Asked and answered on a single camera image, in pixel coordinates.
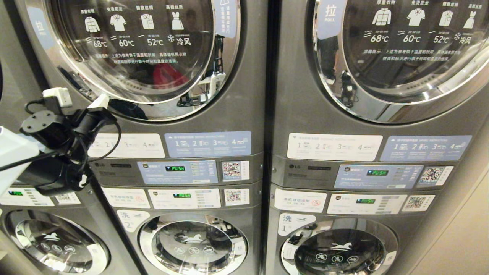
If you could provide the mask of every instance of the qr code sticker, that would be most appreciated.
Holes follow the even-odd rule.
[[[241,190],[226,190],[225,193],[227,203],[236,203],[243,200],[243,193]]]
[[[422,183],[435,183],[438,181],[443,173],[444,167],[428,167],[421,175],[420,182]]]
[[[405,209],[418,209],[423,207],[424,202],[428,197],[426,196],[411,196],[404,207]]]
[[[241,162],[223,162],[222,173],[225,177],[240,178],[241,177]]]

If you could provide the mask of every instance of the white plug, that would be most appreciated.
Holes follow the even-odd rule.
[[[67,88],[52,88],[43,91],[43,97],[55,96],[61,108],[71,107],[73,103]]]

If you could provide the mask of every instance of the instruction sticker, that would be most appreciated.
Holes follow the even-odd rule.
[[[332,194],[328,214],[397,214],[406,198],[407,195]]]
[[[222,179],[224,182],[249,180],[249,161],[223,161]]]
[[[287,157],[305,160],[374,161],[382,136],[289,135]]]
[[[432,187],[445,184],[453,166],[431,166],[424,169],[417,187]]]
[[[226,206],[242,206],[249,204],[249,189],[225,189],[224,190],[224,200],[226,201]]]
[[[430,204],[435,199],[435,195],[413,195],[407,199],[403,212],[420,212],[428,210]]]
[[[150,214],[146,211],[118,210],[117,216],[127,232],[135,232],[139,225],[150,217]]]
[[[278,234],[280,236],[287,236],[295,230],[315,221],[316,216],[312,215],[282,213],[278,221]]]
[[[55,197],[59,205],[80,205],[80,199],[75,193],[58,195]]]
[[[216,34],[234,38],[238,27],[238,7],[236,0],[214,0],[216,13]]]
[[[220,208],[219,189],[148,190],[155,209]]]
[[[50,49],[55,45],[54,39],[49,31],[46,17],[43,10],[35,7],[27,7],[27,13],[32,24],[32,28],[36,33],[39,43],[44,49]]]
[[[113,207],[151,208],[143,189],[102,187],[102,190],[107,201]]]
[[[280,210],[322,213],[326,193],[275,190],[275,207]]]
[[[145,184],[217,183],[215,160],[137,163]]]
[[[12,187],[0,197],[0,204],[5,206],[54,206],[50,197],[41,195],[34,188]]]
[[[98,134],[89,149],[89,156],[99,158],[117,142],[118,134]],[[165,151],[159,134],[122,134],[121,141],[108,158],[163,159]]]
[[[251,155],[251,132],[165,134],[172,158],[234,157]]]
[[[391,136],[380,161],[459,160],[472,136]]]

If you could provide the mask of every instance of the blue instruction label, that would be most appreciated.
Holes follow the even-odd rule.
[[[148,185],[218,182],[215,160],[138,161],[137,166]]]
[[[214,0],[216,12],[216,33],[224,37],[234,38],[238,28],[237,0]]]
[[[391,136],[380,161],[459,160],[472,136]]]
[[[251,132],[165,134],[172,158],[234,157],[251,155]]]
[[[49,31],[46,17],[43,10],[34,7],[28,7],[27,12],[32,24],[32,28],[44,49],[49,49],[55,45],[54,39]]]

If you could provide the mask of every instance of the dryer door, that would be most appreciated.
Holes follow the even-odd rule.
[[[245,260],[243,233],[222,219],[178,213],[156,217],[143,226],[141,250],[169,275],[227,275]]]
[[[99,275],[110,259],[104,243],[76,223],[40,211],[12,211],[6,218],[12,240],[26,254],[63,275]]]
[[[108,94],[112,111],[133,119],[195,113],[222,89],[237,54],[239,0],[26,0],[26,6],[61,74],[90,100]],[[39,30],[40,18],[49,29]]]
[[[379,123],[446,112],[487,82],[489,5],[411,0],[314,1],[311,49],[325,92]]]
[[[385,225],[364,219],[337,219],[297,230],[281,249],[291,275],[383,274],[398,241]]]

